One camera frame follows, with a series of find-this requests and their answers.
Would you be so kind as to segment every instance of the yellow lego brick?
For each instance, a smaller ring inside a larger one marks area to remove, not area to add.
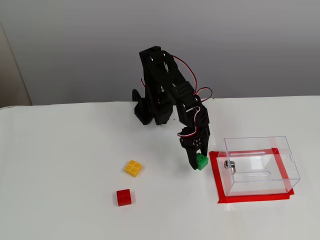
[[[130,174],[132,177],[136,177],[138,173],[140,172],[142,168],[142,165],[138,163],[137,161],[131,160],[127,166],[125,166],[124,171],[127,174]]]

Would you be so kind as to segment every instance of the lego brick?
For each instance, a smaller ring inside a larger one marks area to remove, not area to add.
[[[138,175],[138,173],[140,172],[142,168],[142,165],[140,163],[138,163],[137,161],[133,161],[131,160],[124,168],[124,171],[133,176],[136,177]]]
[[[196,163],[199,170],[202,170],[208,164],[208,161],[209,159],[201,153],[196,154]]]
[[[116,198],[118,200],[119,207],[131,204],[131,195],[129,189],[116,191]]]

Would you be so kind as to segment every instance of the green lego brick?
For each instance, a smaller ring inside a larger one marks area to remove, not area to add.
[[[196,163],[198,164],[198,169],[202,170],[208,164],[209,158],[202,155],[201,153],[196,154]]]

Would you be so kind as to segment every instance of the red lego brick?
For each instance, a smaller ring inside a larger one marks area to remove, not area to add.
[[[118,200],[119,207],[131,204],[131,195],[129,189],[116,191],[116,198]]]

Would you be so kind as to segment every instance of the red tape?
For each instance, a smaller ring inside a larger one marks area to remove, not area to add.
[[[274,154],[275,161],[278,165],[282,179],[288,179],[288,174],[286,172],[286,168],[284,167],[284,164],[282,162],[278,149],[272,148],[270,150]],[[252,153],[252,151],[242,151],[241,153]],[[209,153],[215,185],[216,185],[216,189],[219,196],[218,204],[286,200],[286,199],[290,199],[290,195],[295,194],[294,190],[291,189],[288,193],[245,195],[245,196],[225,196],[225,192],[224,192],[224,188],[222,185],[221,176],[219,172],[218,161],[217,161],[218,154],[219,154],[218,151],[212,151]]]

